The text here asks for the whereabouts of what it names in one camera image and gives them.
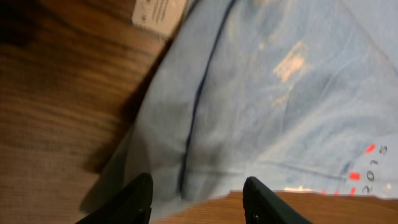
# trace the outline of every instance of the red mark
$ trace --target red mark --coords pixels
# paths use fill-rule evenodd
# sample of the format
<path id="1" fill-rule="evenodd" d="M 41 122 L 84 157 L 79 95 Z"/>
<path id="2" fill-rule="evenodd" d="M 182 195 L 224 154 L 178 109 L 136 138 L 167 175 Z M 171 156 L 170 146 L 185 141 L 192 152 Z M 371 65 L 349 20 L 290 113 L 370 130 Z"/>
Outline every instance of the red mark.
<path id="1" fill-rule="evenodd" d="M 351 180 L 360 180 L 361 179 L 361 175 L 359 173 L 357 173 L 357 172 L 351 172 L 349 174 L 349 178 Z"/>
<path id="2" fill-rule="evenodd" d="M 355 187 L 352 187 L 352 188 L 351 188 L 351 192 L 350 192 L 349 194 L 350 194 L 350 195 L 354 195 L 354 194 L 355 194 L 355 191 L 356 191 Z"/>
<path id="3" fill-rule="evenodd" d="M 368 147 L 368 149 L 365 151 L 365 153 L 371 153 L 371 152 L 373 152 L 373 150 L 374 150 L 375 147 L 376 147 L 375 144 L 371 144 L 371 145 Z"/>

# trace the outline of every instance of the brown wooden surface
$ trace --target brown wooden surface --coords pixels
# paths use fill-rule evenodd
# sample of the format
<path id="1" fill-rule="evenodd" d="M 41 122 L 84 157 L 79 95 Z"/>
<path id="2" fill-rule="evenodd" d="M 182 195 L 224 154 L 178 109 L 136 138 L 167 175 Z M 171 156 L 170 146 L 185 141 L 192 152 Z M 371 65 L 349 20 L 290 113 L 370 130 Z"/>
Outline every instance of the brown wooden surface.
<path id="1" fill-rule="evenodd" d="M 167 43 L 133 0 L 0 0 L 0 223 L 73 223 Z M 317 223 L 388 223 L 398 202 L 281 194 Z M 244 223 L 241 194 L 160 223 Z"/>

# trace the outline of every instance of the black object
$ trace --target black object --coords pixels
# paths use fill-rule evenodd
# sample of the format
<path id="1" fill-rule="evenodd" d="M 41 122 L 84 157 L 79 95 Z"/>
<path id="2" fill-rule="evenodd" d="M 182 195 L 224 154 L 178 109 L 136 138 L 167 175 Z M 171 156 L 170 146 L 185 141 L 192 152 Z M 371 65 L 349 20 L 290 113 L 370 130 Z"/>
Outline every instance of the black object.
<path id="1" fill-rule="evenodd" d="M 111 201 L 76 224 L 148 224 L 152 191 L 152 177 L 141 174 Z M 247 224 L 310 223 L 255 177 L 244 183 L 243 208 Z"/>
<path id="2" fill-rule="evenodd" d="M 310 223 L 255 177 L 244 183 L 243 208 L 247 224 Z"/>
<path id="3" fill-rule="evenodd" d="M 140 174 L 112 200 L 76 224 L 148 224 L 154 182 Z"/>

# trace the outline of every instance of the wood grain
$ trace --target wood grain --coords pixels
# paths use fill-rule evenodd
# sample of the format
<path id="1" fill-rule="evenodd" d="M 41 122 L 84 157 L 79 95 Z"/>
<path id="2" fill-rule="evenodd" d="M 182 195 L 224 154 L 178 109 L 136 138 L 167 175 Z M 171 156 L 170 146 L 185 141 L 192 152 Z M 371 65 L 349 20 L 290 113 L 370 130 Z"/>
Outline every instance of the wood grain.
<path id="1" fill-rule="evenodd" d="M 0 223 L 73 223 L 168 42 L 132 0 L 0 0 Z M 397 201 L 280 194 L 315 223 L 389 223 Z M 158 223 L 244 223 L 240 193 Z"/>

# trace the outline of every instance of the paper tag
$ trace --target paper tag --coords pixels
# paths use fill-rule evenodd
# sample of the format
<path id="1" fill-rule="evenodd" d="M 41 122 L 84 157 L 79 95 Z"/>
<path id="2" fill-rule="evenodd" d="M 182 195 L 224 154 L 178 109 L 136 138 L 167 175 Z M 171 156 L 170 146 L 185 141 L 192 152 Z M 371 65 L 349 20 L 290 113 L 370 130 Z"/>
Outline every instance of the paper tag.
<path id="1" fill-rule="evenodd" d="M 132 23 L 171 37 L 181 21 L 187 0 L 137 0 Z"/>

